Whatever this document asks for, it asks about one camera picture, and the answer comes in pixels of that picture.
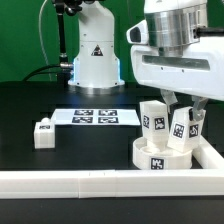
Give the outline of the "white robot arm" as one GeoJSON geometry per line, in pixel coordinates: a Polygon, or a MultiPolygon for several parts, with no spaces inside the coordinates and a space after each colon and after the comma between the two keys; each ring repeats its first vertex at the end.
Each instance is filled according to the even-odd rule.
{"type": "MultiPolygon", "coordinates": [[[[69,85],[87,92],[120,87],[114,16],[103,0],[52,0],[58,16],[60,66],[69,85]]],[[[144,19],[127,31],[136,81],[164,101],[192,96],[193,118],[209,99],[224,101],[224,28],[207,26],[207,0],[144,0],[144,19]]]]}

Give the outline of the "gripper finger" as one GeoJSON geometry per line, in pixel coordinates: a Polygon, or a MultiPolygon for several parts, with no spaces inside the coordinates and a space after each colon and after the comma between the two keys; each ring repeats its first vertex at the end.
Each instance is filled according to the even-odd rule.
{"type": "Polygon", "coordinates": [[[193,96],[193,107],[189,110],[191,121],[201,121],[205,117],[204,108],[208,102],[206,97],[193,96]]]}
{"type": "Polygon", "coordinates": [[[160,90],[161,96],[167,105],[168,112],[171,112],[171,106],[178,102],[176,95],[173,91],[161,89],[160,90]]]}

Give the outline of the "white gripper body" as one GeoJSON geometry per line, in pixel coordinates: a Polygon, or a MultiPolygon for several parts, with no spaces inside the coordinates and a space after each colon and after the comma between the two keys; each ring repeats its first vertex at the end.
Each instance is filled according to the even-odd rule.
{"type": "Polygon", "coordinates": [[[183,56],[160,56],[142,20],[126,32],[132,70],[144,86],[224,101],[224,36],[201,37],[183,56]]]}

